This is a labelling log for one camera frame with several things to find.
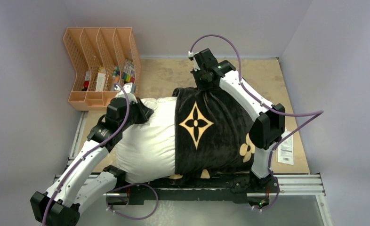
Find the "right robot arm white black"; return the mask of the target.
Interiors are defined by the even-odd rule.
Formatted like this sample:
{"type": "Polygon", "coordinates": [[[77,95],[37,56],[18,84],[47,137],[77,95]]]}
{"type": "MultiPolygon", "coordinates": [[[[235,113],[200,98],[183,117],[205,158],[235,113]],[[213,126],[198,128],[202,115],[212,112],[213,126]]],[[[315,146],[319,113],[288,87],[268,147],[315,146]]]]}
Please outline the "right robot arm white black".
{"type": "Polygon", "coordinates": [[[201,90],[222,89],[239,103],[253,121],[249,138],[255,146],[254,160],[250,170],[250,187],[257,192],[268,186],[273,179],[271,163],[273,151],[285,132],[285,107],[273,105],[243,78],[233,64],[219,62],[209,48],[188,53],[193,62],[193,74],[197,88],[201,90]]]}

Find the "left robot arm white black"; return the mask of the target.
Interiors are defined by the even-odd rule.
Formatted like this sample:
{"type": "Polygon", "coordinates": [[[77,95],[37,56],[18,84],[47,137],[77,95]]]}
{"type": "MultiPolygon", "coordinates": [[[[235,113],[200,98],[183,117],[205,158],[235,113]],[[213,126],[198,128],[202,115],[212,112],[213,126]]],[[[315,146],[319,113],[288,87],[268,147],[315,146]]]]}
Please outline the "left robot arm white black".
{"type": "Polygon", "coordinates": [[[113,98],[60,178],[45,192],[35,192],[30,198],[35,219],[44,226],[74,226],[102,194],[123,191],[125,172],[113,165],[105,167],[90,183],[85,182],[121,141],[123,132],[133,124],[148,122],[153,112],[138,97],[130,101],[124,97],[113,98]]]}

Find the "white pillow insert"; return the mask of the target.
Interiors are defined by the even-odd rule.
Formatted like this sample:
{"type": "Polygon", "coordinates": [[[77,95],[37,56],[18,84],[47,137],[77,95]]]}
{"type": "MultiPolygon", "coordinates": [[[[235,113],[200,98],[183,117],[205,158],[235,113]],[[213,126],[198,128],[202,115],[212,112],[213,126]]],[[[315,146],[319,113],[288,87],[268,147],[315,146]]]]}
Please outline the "white pillow insert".
{"type": "Polygon", "coordinates": [[[117,167],[131,184],[145,183],[175,173],[176,97],[145,98],[154,112],[148,122],[134,124],[123,132],[115,146],[117,167]]]}

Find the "black pillowcase with beige flowers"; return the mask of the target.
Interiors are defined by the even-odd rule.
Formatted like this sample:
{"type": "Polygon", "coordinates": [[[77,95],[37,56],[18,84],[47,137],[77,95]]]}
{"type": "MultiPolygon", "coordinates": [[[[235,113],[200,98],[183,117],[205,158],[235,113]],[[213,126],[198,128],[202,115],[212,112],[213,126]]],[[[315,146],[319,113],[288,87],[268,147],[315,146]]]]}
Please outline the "black pillowcase with beige flowers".
{"type": "Polygon", "coordinates": [[[209,179],[217,173],[249,171],[255,146],[249,138],[253,120],[221,89],[176,88],[175,173],[178,183],[209,179]]]}

